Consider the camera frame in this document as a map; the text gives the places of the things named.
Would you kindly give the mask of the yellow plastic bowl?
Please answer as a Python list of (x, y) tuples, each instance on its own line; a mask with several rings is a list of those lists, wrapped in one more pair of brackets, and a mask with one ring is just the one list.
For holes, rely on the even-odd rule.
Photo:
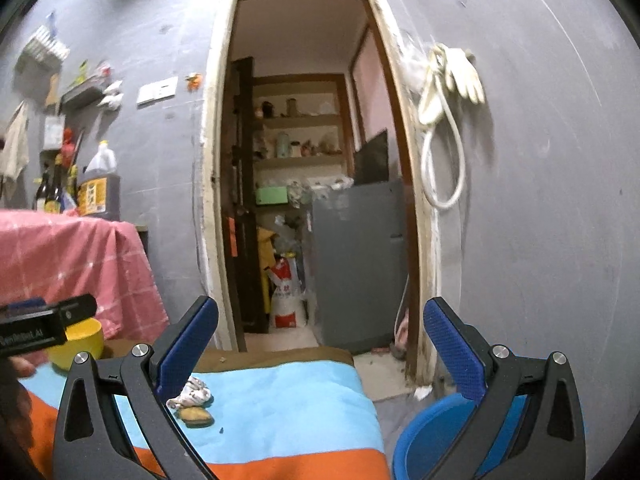
[(65, 329), (64, 344), (46, 350), (49, 361), (60, 370), (69, 370), (79, 352), (87, 352), (99, 359), (104, 349), (102, 324), (96, 318), (88, 318)]

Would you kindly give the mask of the pink checked cloth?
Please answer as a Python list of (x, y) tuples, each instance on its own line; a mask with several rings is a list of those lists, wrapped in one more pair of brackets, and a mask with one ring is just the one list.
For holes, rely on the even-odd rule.
[(152, 342), (169, 323), (130, 223), (3, 209), (0, 249), (2, 304), (90, 294), (106, 339)]

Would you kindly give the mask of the yellow brown peel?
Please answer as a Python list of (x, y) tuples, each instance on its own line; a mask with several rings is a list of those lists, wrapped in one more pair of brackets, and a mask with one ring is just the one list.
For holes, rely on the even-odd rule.
[(178, 419), (182, 420), (187, 427), (200, 428), (213, 426), (215, 419), (206, 408), (201, 406), (187, 406), (179, 408), (177, 411)]

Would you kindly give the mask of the white crumpled wrapper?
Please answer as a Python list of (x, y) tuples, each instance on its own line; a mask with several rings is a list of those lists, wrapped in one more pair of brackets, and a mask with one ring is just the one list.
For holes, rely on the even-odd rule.
[(190, 376), (178, 396), (166, 401), (171, 410), (183, 408), (201, 408), (213, 400), (212, 393), (200, 378)]

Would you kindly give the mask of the blue plastic basin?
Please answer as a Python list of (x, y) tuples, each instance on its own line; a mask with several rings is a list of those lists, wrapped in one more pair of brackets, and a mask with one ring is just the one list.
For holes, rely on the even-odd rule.
[[(482, 476), (506, 457), (525, 408), (526, 396), (517, 396), (506, 415), (496, 442), (477, 473)], [(438, 463), (472, 415), (475, 404), (460, 393), (446, 396), (416, 415), (401, 433), (394, 449), (392, 477), (421, 479)]]

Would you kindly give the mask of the dark sauce bottle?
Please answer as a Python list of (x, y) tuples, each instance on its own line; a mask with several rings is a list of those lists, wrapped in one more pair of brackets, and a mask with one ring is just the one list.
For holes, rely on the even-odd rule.
[(34, 198), (34, 209), (35, 211), (45, 211), (47, 196), (49, 194), (50, 188), (50, 168), (48, 165), (43, 167), (43, 172), (40, 178), (40, 183), (38, 185), (36, 195)]

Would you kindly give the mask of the large oil jug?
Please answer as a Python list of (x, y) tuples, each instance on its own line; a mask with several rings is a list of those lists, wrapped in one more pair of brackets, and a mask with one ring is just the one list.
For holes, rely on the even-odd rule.
[(115, 152), (107, 140), (100, 142), (78, 180), (78, 210), (83, 217), (120, 220), (120, 177)]

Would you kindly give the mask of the beige hanging towel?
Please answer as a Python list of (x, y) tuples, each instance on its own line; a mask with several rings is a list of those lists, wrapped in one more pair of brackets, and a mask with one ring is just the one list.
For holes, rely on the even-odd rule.
[(1, 136), (1, 196), (10, 200), (17, 180), (29, 163), (28, 157), (28, 103), (22, 101), (14, 110), (6, 130)]

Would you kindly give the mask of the red white sack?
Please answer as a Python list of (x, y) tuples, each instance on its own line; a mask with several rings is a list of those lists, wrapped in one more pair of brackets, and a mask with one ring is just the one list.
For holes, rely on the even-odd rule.
[(294, 252), (282, 255), (267, 269), (273, 284), (270, 326), (273, 328), (299, 328), (307, 325), (307, 313), (302, 285), (297, 274)]

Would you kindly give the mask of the green box on shelf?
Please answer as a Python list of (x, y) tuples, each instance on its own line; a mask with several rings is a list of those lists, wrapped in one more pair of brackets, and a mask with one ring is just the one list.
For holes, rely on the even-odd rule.
[(256, 188), (255, 203), (257, 206), (285, 205), (288, 203), (286, 186), (264, 186)]

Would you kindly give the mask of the white wall switch plate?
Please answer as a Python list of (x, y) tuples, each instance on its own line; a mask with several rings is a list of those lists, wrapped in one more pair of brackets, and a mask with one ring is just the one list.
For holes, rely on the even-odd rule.
[(145, 106), (157, 101), (173, 98), (176, 95), (177, 87), (177, 76), (171, 76), (163, 80), (144, 84), (138, 90), (136, 105)]

